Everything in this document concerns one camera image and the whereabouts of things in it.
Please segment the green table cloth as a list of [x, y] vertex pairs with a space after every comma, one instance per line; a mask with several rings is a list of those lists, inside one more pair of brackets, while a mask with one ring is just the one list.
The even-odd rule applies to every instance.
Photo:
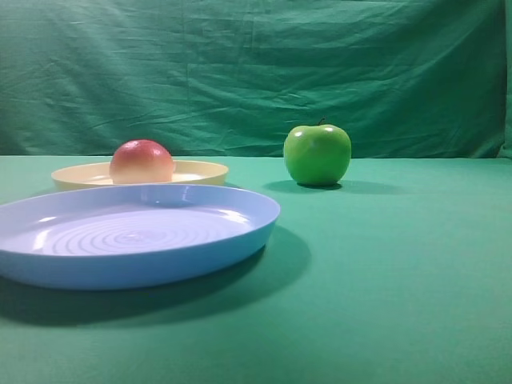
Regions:
[[154, 289], [2, 280], [2, 382], [510, 382], [510, 160], [355, 159], [332, 190], [219, 162], [280, 203], [267, 248]]

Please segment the blue plastic plate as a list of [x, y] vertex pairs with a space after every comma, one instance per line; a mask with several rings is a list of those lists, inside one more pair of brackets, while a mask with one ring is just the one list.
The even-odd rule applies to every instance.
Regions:
[[257, 253], [281, 212], [270, 197], [206, 185], [110, 186], [1, 208], [1, 274], [63, 290], [179, 282]]

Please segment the yellow plastic plate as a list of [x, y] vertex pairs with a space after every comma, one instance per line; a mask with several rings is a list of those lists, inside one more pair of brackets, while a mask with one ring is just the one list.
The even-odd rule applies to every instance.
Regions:
[[[213, 162], [175, 160], [171, 183], [222, 186], [229, 168]], [[69, 166], [51, 174], [57, 190], [79, 190], [114, 184], [109, 174], [110, 164], [98, 162]]]

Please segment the round yellow red bread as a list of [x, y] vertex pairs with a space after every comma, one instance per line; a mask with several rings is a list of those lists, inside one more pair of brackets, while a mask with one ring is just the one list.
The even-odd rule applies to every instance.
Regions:
[[174, 160], [170, 152], [155, 141], [132, 140], [116, 149], [109, 173], [114, 184], [171, 182]]

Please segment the green apple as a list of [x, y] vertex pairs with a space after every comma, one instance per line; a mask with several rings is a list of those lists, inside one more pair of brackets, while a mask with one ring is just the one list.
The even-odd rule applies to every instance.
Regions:
[[286, 169], [304, 186], [332, 186], [342, 180], [352, 158], [352, 144], [343, 129], [320, 121], [296, 126], [283, 144]]

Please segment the green backdrop cloth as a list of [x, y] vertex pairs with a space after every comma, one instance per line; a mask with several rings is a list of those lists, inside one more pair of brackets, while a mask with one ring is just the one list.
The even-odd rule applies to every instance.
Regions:
[[1, 152], [279, 156], [343, 128], [356, 158], [511, 155], [508, 1], [4, 1]]

